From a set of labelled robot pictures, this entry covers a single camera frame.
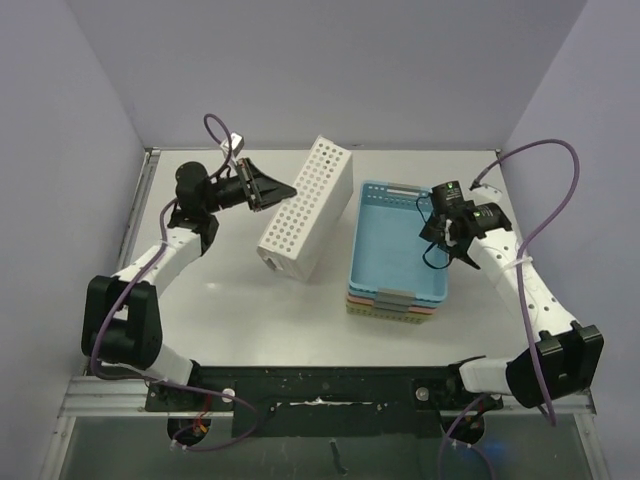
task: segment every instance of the cable tie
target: cable tie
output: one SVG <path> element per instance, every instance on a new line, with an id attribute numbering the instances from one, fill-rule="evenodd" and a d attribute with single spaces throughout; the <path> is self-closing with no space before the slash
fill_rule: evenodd
<path id="1" fill-rule="evenodd" d="M 512 262 L 507 263 L 504 267 L 502 267 L 501 271 L 506 271 L 509 270 L 511 268 L 515 268 L 516 266 L 520 265 L 521 263 L 531 263 L 533 262 L 533 258 L 527 256 L 527 257 L 522 257 L 520 259 L 516 259 Z"/>

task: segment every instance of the black metal base plate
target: black metal base plate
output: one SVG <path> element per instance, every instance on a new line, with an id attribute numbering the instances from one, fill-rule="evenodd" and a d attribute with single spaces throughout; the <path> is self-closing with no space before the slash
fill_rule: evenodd
<path id="1" fill-rule="evenodd" d="M 441 436 L 440 410 L 461 410 L 466 392 L 455 367 L 196 367 L 190 385 L 235 394 L 258 409 L 262 437 L 361 437 L 412 433 Z M 418 399 L 419 388 L 428 399 Z M 204 395 L 152 385 L 150 412 L 197 412 Z M 234 410 L 233 435 L 254 414 L 214 399 L 212 411 Z"/>

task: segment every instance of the lavender wall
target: lavender wall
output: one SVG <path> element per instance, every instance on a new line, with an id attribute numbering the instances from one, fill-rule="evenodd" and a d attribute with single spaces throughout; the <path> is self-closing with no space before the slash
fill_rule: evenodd
<path id="1" fill-rule="evenodd" d="M 496 148 L 585 0 L 67 0 L 146 146 Z"/>
<path id="2" fill-rule="evenodd" d="M 573 143 L 582 176 L 573 202 L 534 241 L 536 265 L 583 324 L 605 335 L 594 384 L 597 425 L 613 478 L 635 479 L 640 429 L 640 2 L 589 0 L 508 148 L 544 137 Z M 567 154 L 522 154 L 504 168 L 529 232 L 566 192 Z"/>
<path id="3" fill-rule="evenodd" d="M 0 478 L 35 478 L 140 171 L 135 131 L 63 0 L 0 2 Z"/>

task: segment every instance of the stacked plastic basket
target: stacked plastic basket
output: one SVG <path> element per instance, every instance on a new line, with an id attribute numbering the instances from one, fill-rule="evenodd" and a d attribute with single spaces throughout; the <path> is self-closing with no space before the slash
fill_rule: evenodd
<path id="1" fill-rule="evenodd" d="M 422 323 L 447 297 L 447 269 L 422 260 L 429 243 L 418 236 L 431 214 L 428 188 L 365 182 L 360 192 L 353 242 L 347 312 Z M 427 260 L 444 265 L 446 254 L 431 249 Z"/>

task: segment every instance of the red wire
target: red wire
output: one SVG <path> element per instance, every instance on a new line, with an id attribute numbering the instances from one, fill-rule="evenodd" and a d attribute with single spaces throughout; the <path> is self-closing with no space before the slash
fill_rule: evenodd
<path id="1" fill-rule="evenodd" d="M 207 395 L 207 399 L 204 401 L 204 407 L 202 408 L 202 412 L 200 412 L 200 414 L 196 417 L 195 421 L 193 422 L 194 432 L 202 426 L 202 417 L 204 417 L 209 412 L 209 409 L 211 408 L 212 400 L 213 400 L 213 397 L 211 395 Z"/>

